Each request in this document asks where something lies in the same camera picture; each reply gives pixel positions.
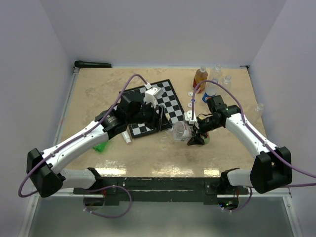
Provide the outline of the orange label tea bottle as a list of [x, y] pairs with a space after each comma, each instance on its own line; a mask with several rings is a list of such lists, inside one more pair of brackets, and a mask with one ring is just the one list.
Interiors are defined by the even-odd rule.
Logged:
[[167, 132], [171, 135], [172, 139], [177, 142], [187, 143], [193, 136], [198, 134], [204, 139], [205, 144], [210, 142], [208, 133], [200, 134], [195, 125], [190, 125], [183, 121], [175, 122]]

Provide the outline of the clear crushed plastic bottle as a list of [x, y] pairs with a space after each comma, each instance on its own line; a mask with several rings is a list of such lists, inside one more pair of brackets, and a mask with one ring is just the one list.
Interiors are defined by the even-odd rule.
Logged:
[[262, 116], [263, 110], [264, 110], [263, 103], [258, 103], [257, 105], [255, 105], [254, 111], [253, 111], [253, 120], [254, 121], [257, 121]]

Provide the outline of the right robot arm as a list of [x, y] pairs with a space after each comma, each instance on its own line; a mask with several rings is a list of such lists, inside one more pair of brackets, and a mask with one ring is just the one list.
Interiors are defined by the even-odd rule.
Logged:
[[238, 186], [245, 186], [264, 194], [292, 182], [291, 168], [278, 159], [281, 157], [291, 163], [288, 148], [279, 148], [266, 139], [242, 115], [240, 107], [227, 106], [220, 95], [210, 98], [207, 104], [211, 115], [204, 119], [197, 118], [192, 111], [185, 112], [185, 121], [192, 131], [192, 137], [187, 144], [203, 145], [203, 137], [208, 132], [223, 127], [230, 131], [254, 158], [250, 170], [233, 168], [222, 172], [217, 190], [231, 194]]

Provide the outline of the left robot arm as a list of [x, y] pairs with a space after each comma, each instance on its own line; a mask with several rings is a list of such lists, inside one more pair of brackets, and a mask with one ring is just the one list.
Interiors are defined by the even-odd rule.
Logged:
[[135, 123], [160, 131], [162, 125], [169, 122], [163, 106], [158, 105], [154, 96], [142, 96], [139, 93], [122, 95], [108, 110], [62, 143], [43, 151], [37, 148], [30, 150], [27, 154], [26, 178], [31, 180], [42, 198], [64, 188], [82, 188], [92, 194], [100, 192], [102, 179], [95, 169], [69, 170], [66, 166], [92, 147], [111, 140]]

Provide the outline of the white tube bottle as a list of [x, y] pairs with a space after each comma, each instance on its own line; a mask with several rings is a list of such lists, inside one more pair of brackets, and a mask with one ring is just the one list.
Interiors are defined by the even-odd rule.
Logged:
[[124, 131], [121, 133], [124, 141], [127, 143], [127, 144], [130, 144], [131, 143], [131, 138], [130, 138], [130, 135], [127, 131]]

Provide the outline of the amber red label bottle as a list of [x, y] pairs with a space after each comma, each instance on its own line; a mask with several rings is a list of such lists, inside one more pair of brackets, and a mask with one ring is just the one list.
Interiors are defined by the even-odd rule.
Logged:
[[202, 93], [205, 90], [205, 82], [198, 85], [203, 80], [207, 80], [208, 72], [205, 66], [201, 66], [197, 69], [194, 79], [193, 79], [193, 88], [196, 89], [196, 93]]

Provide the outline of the Pepsi label clear bottle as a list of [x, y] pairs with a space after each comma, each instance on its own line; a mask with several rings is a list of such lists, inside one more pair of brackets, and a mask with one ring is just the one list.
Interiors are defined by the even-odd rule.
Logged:
[[211, 97], [215, 96], [217, 93], [217, 86], [214, 84], [209, 84], [206, 86], [205, 91], [204, 91], [204, 95], [202, 97], [202, 101], [203, 102], [207, 102], [208, 99], [210, 99]]

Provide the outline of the clear bottle back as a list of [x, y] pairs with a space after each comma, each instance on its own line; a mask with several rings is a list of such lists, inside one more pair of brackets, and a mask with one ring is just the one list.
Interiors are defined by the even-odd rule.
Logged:
[[214, 71], [213, 71], [213, 77], [217, 78], [219, 80], [221, 78], [221, 76], [222, 76], [222, 65], [217, 64], [214, 68]]

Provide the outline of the clear bottle right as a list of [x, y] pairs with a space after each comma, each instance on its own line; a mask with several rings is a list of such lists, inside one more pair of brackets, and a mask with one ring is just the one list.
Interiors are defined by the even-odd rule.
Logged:
[[230, 90], [232, 87], [232, 77], [230, 75], [225, 76], [221, 81], [221, 85], [227, 90]]

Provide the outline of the green plastic bottle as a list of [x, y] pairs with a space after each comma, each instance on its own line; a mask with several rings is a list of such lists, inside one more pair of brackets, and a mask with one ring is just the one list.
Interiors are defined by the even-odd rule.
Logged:
[[109, 147], [110, 141], [102, 142], [93, 147], [93, 150], [97, 153], [104, 153]]

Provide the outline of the black white chessboard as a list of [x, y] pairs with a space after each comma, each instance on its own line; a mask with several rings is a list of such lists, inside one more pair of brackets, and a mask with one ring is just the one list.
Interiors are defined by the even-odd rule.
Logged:
[[[152, 87], [160, 87], [163, 91], [157, 97], [158, 106], [164, 106], [164, 113], [169, 114], [169, 118], [164, 119], [162, 131], [170, 129], [177, 121], [184, 120], [184, 110], [175, 93], [170, 80], [162, 80], [151, 84]], [[137, 114], [144, 103], [145, 86], [139, 86], [132, 89], [121, 91], [122, 96], [117, 110], [120, 116], [128, 123], [129, 131], [132, 138], [139, 138], [159, 131], [149, 129], [144, 124], [137, 123]]]

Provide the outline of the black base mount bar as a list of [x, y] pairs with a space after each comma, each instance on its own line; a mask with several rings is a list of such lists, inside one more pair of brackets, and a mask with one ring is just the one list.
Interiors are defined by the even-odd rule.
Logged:
[[91, 195], [91, 191], [109, 186], [105, 191], [97, 191], [96, 195], [105, 194], [105, 205], [118, 205], [121, 201], [129, 201], [128, 194], [115, 185], [129, 191], [135, 202], [202, 202], [206, 205], [217, 205], [218, 195], [247, 195], [248, 190], [241, 186], [222, 188], [220, 178], [159, 178], [159, 177], [101, 177], [88, 190], [75, 188], [76, 195]]

